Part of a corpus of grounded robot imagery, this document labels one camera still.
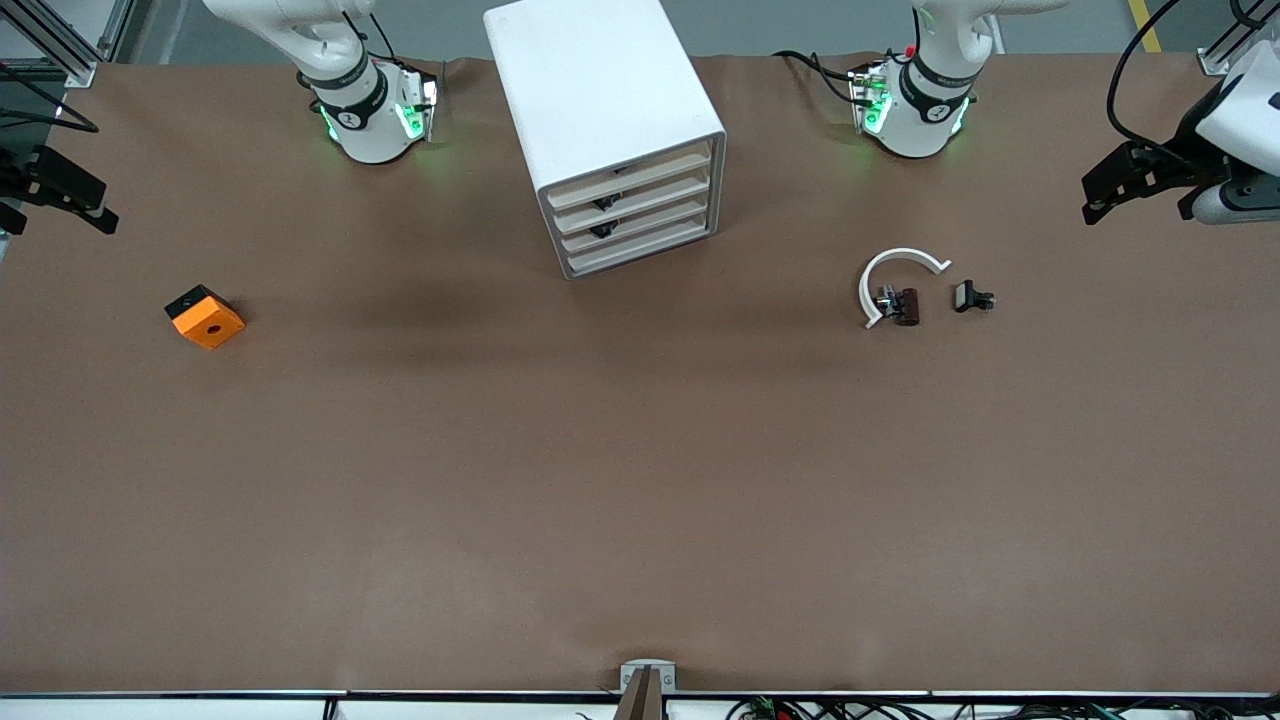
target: white box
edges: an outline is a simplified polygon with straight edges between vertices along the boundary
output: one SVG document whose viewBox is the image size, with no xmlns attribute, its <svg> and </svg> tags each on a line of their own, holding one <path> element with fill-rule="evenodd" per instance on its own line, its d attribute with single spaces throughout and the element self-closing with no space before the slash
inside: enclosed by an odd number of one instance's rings
<svg viewBox="0 0 1280 720">
<path fill-rule="evenodd" d="M 659 0 L 521 0 L 484 24 L 566 277 L 716 232 L 724 126 Z"/>
</svg>

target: table surface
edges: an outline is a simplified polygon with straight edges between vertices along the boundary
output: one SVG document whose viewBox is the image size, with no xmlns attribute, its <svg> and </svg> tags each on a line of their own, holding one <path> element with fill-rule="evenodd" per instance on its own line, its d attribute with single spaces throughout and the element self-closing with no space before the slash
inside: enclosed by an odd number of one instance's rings
<svg viewBox="0 0 1280 720">
<path fill-rule="evenodd" d="M 489 63 L 385 167 L 291 68 L 102 68 L 54 143 L 120 232 L 33 210 L 0 265 L 0 689 L 1280 685 L 1277 231 L 1084 227 L 1114 61 L 998 58 L 908 161 L 696 60 L 722 232 L 579 282 Z M 1206 86 L 1138 58 L 1121 111 Z M 955 265 L 865 331 L 900 245 Z M 215 352 L 196 283 L 248 320 Z"/>
</svg>

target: yellow stripe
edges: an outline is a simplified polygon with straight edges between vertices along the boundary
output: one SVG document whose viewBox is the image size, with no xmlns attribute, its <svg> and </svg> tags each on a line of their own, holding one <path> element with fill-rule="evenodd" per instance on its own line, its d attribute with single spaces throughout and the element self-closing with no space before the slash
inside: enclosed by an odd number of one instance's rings
<svg viewBox="0 0 1280 720">
<path fill-rule="evenodd" d="M 1138 27 L 1147 24 L 1147 20 L 1151 19 L 1147 0 L 1129 0 L 1129 10 L 1133 13 L 1133 22 L 1138 23 Z M 1151 28 L 1151 32 L 1142 38 L 1142 49 L 1147 53 L 1160 53 L 1160 38 L 1156 37 L 1156 28 Z"/>
</svg>

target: white curved hook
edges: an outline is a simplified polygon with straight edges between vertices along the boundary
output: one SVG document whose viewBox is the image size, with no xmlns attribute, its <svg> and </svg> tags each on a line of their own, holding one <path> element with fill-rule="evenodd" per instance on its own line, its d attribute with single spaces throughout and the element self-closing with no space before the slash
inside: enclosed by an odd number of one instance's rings
<svg viewBox="0 0 1280 720">
<path fill-rule="evenodd" d="M 934 275 L 942 274 L 951 266 L 951 260 L 940 263 L 933 255 L 923 250 L 915 250 L 914 247 L 895 247 L 893 250 L 886 250 L 879 255 L 872 258 L 872 261 L 867 264 L 867 269 L 863 270 L 863 279 L 858 282 L 858 300 L 863 304 L 863 313 L 867 313 L 867 329 L 876 327 L 876 323 L 881 322 L 884 316 L 876 306 L 876 299 L 872 297 L 872 270 L 876 265 L 884 263 L 887 260 L 914 260 L 933 272 Z"/>
</svg>

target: orange and black block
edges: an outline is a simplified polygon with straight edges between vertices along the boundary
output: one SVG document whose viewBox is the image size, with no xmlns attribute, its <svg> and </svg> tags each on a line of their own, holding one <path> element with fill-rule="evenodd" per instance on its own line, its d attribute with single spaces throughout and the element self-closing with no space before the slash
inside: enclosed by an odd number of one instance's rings
<svg viewBox="0 0 1280 720">
<path fill-rule="evenodd" d="M 225 300 L 202 284 L 165 305 L 173 327 L 196 345 L 212 350 L 244 329 L 244 320 Z"/>
</svg>

